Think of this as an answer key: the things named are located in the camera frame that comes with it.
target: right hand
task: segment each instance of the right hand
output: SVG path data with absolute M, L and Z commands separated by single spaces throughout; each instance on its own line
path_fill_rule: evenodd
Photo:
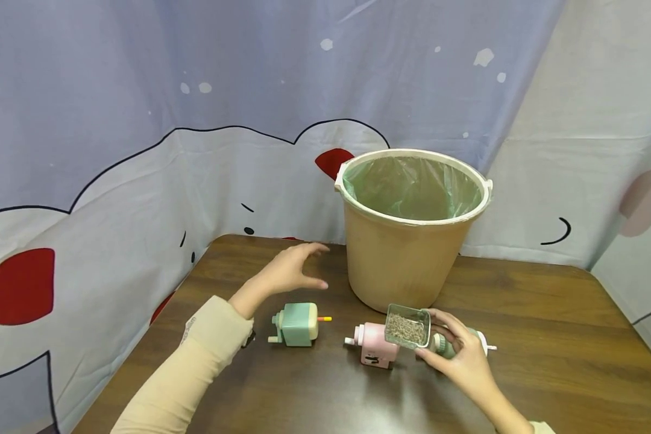
M 480 405 L 484 397 L 498 391 L 487 363 L 485 350 L 480 338 L 455 316 L 436 309 L 427 309 L 432 317 L 432 331 L 443 334 L 451 343 L 456 353 L 447 360 L 426 348 L 415 350 L 428 365 L 448 376 L 476 404 Z

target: beige trash bin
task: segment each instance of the beige trash bin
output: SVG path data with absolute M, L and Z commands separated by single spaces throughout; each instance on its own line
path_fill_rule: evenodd
M 386 149 L 344 163 L 335 189 L 345 201 L 352 290 L 386 312 L 390 303 L 434 303 L 492 182 L 443 154 Z

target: green pencil sharpener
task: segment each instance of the green pencil sharpener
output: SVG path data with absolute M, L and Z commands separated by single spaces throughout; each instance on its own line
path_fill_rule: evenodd
M 315 303 L 286 303 L 285 308 L 272 316 L 277 329 L 270 343 L 284 343 L 288 347 L 311 347 L 318 337 L 318 321 L 330 321 L 329 316 L 318 317 Z

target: cartoon eye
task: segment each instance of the cartoon eye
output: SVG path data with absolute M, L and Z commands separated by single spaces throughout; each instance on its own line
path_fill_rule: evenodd
M 251 213 L 255 213 L 255 212 L 256 212 L 256 211 L 250 209 L 248 206 L 246 206 L 246 205 L 244 205 L 244 204 L 241 204 L 241 206 L 243 206 L 245 209 L 251 211 Z M 245 228 L 244 228 L 244 232 L 247 233 L 249 236 L 252 236 L 252 234 L 256 233 L 255 230 L 253 230 L 252 228 L 249 228 L 249 227 L 245 227 Z
M 186 241 L 186 232 L 184 230 L 183 232 L 183 238 L 181 239 L 181 245 L 179 247 L 183 247 L 183 243 Z M 191 253 L 191 264 L 195 263 L 195 252 Z
M 571 224 L 567 221 L 567 219 L 564 218 L 559 218 L 562 220 L 562 223 L 567 226 L 567 232 L 563 234 L 563 236 L 559 239 L 555 239 L 555 241 L 547 241 L 547 242 L 541 242 L 541 246 L 549 246 L 549 245 L 556 245 L 558 242 L 564 241 L 567 237 L 569 237 L 569 234 L 571 233 Z

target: green plastic bag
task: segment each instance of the green plastic bag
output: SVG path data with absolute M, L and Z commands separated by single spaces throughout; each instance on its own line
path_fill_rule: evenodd
M 409 220 L 457 218 L 475 209 L 482 191 L 460 170 L 420 157 L 382 157 L 343 174 L 347 192 L 359 204 Z

